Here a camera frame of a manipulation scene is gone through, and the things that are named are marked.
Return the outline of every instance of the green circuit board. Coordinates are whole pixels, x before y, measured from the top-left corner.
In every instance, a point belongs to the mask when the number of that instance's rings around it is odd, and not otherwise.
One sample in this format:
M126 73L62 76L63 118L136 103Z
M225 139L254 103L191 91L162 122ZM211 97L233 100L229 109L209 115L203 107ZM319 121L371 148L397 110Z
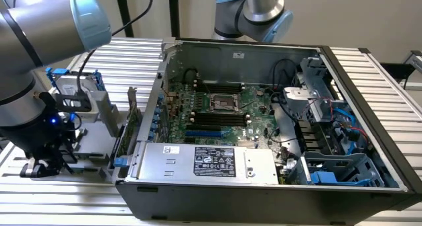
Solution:
M187 85L174 83L170 85L168 91L174 96L168 105L171 107L168 143L184 143L187 125L191 124L190 116L195 111L198 113L249 114L251 120L247 126L221 126L222 138L196 137L195 144L271 148L269 139L265 137L265 129L267 128L271 133L277 128L277 121L274 113L271 113L270 94L265 92L265 87L246 85L239 94L219 94L195 92ZM221 100L237 99L238 109L230 110L217 104L211 105L211 98L214 100L217 98Z

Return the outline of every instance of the warning label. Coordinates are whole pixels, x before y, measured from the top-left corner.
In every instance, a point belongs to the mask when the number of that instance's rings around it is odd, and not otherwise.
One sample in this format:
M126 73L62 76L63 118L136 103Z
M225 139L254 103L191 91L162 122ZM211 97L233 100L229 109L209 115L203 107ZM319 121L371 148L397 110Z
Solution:
M194 174L198 176L235 177L235 150L233 148L195 147Z

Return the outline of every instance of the black pole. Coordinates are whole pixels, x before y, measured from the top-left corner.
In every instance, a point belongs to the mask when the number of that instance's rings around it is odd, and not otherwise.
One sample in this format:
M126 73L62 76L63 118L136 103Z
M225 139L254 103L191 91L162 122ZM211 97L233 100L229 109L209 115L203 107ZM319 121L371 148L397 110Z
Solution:
M168 0L171 36L180 37L179 0Z
M127 6L127 0L118 0L119 12L123 25L131 21L130 8ZM126 37L135 37L132 25L124 28Z

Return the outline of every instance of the metal slatted surface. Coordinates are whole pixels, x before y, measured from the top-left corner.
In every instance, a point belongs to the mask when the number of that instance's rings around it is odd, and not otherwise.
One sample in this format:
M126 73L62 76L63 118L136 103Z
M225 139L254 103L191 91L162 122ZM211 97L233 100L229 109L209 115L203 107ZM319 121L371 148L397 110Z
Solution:
M90 58L84 72L103 75L110 100L128 110L127 90L136 87L138 106L146 110L152 83L162 62L162 39L114 38ZM70 70L78 71L87 55L75 58Z
M112 93L111 100L119 108L127 108L126 99L120 95L126 94L128 85L136 86L139 80L151 80L154 75L142 72L154 72L148 63L158 65L159 40L144 39L114 39L111 44L96 51L95 59L87 66L87 71L99 69L106 78L108 92ZM347 55L357 49L339 48L338 52ZM78 67L80 59L74 62L74 69ZM142 93L138 93L140 102L146 102L151 86L138 85ZM379 94L370 92L371 86L363 87L369 95ZM391 103L401 110L407 110L406 105ZM390 112L382 102L375 103L377 111ZM395 120L385 121L386 126ZM402 127L416 127L416 124L403 124ZM413 159L417 165L422 165L420 157L422 151L414 151L420 144L403 143L401 149L406 156ZM24 153L12 144L8 145L0 155L0 224L7 225L107 225L107 226L182 226L183 222L142 221L136 219L112 184L34 181L15 176L24 165ZM422 203L410 207L402 212L385 211L370 217L359 226L420 226L422 223ZM191 223L190 225L226 226L241 224L227 223Z
M422 113L371 56L331 48L365 100L416 170L422 169Z

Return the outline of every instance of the robotic arm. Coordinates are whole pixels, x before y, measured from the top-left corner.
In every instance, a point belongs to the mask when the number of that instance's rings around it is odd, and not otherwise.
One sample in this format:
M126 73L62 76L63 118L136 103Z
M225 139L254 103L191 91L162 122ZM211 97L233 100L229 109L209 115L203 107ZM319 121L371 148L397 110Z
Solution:
M214 39L278 42L293 21L285 0L217 0Z
M4 3L10 9L0 11L0 134L30 159L20 175L51 176L66 162L76 161L75 129L62 120L55 99L31 71L107 44L110 22L96 0Z

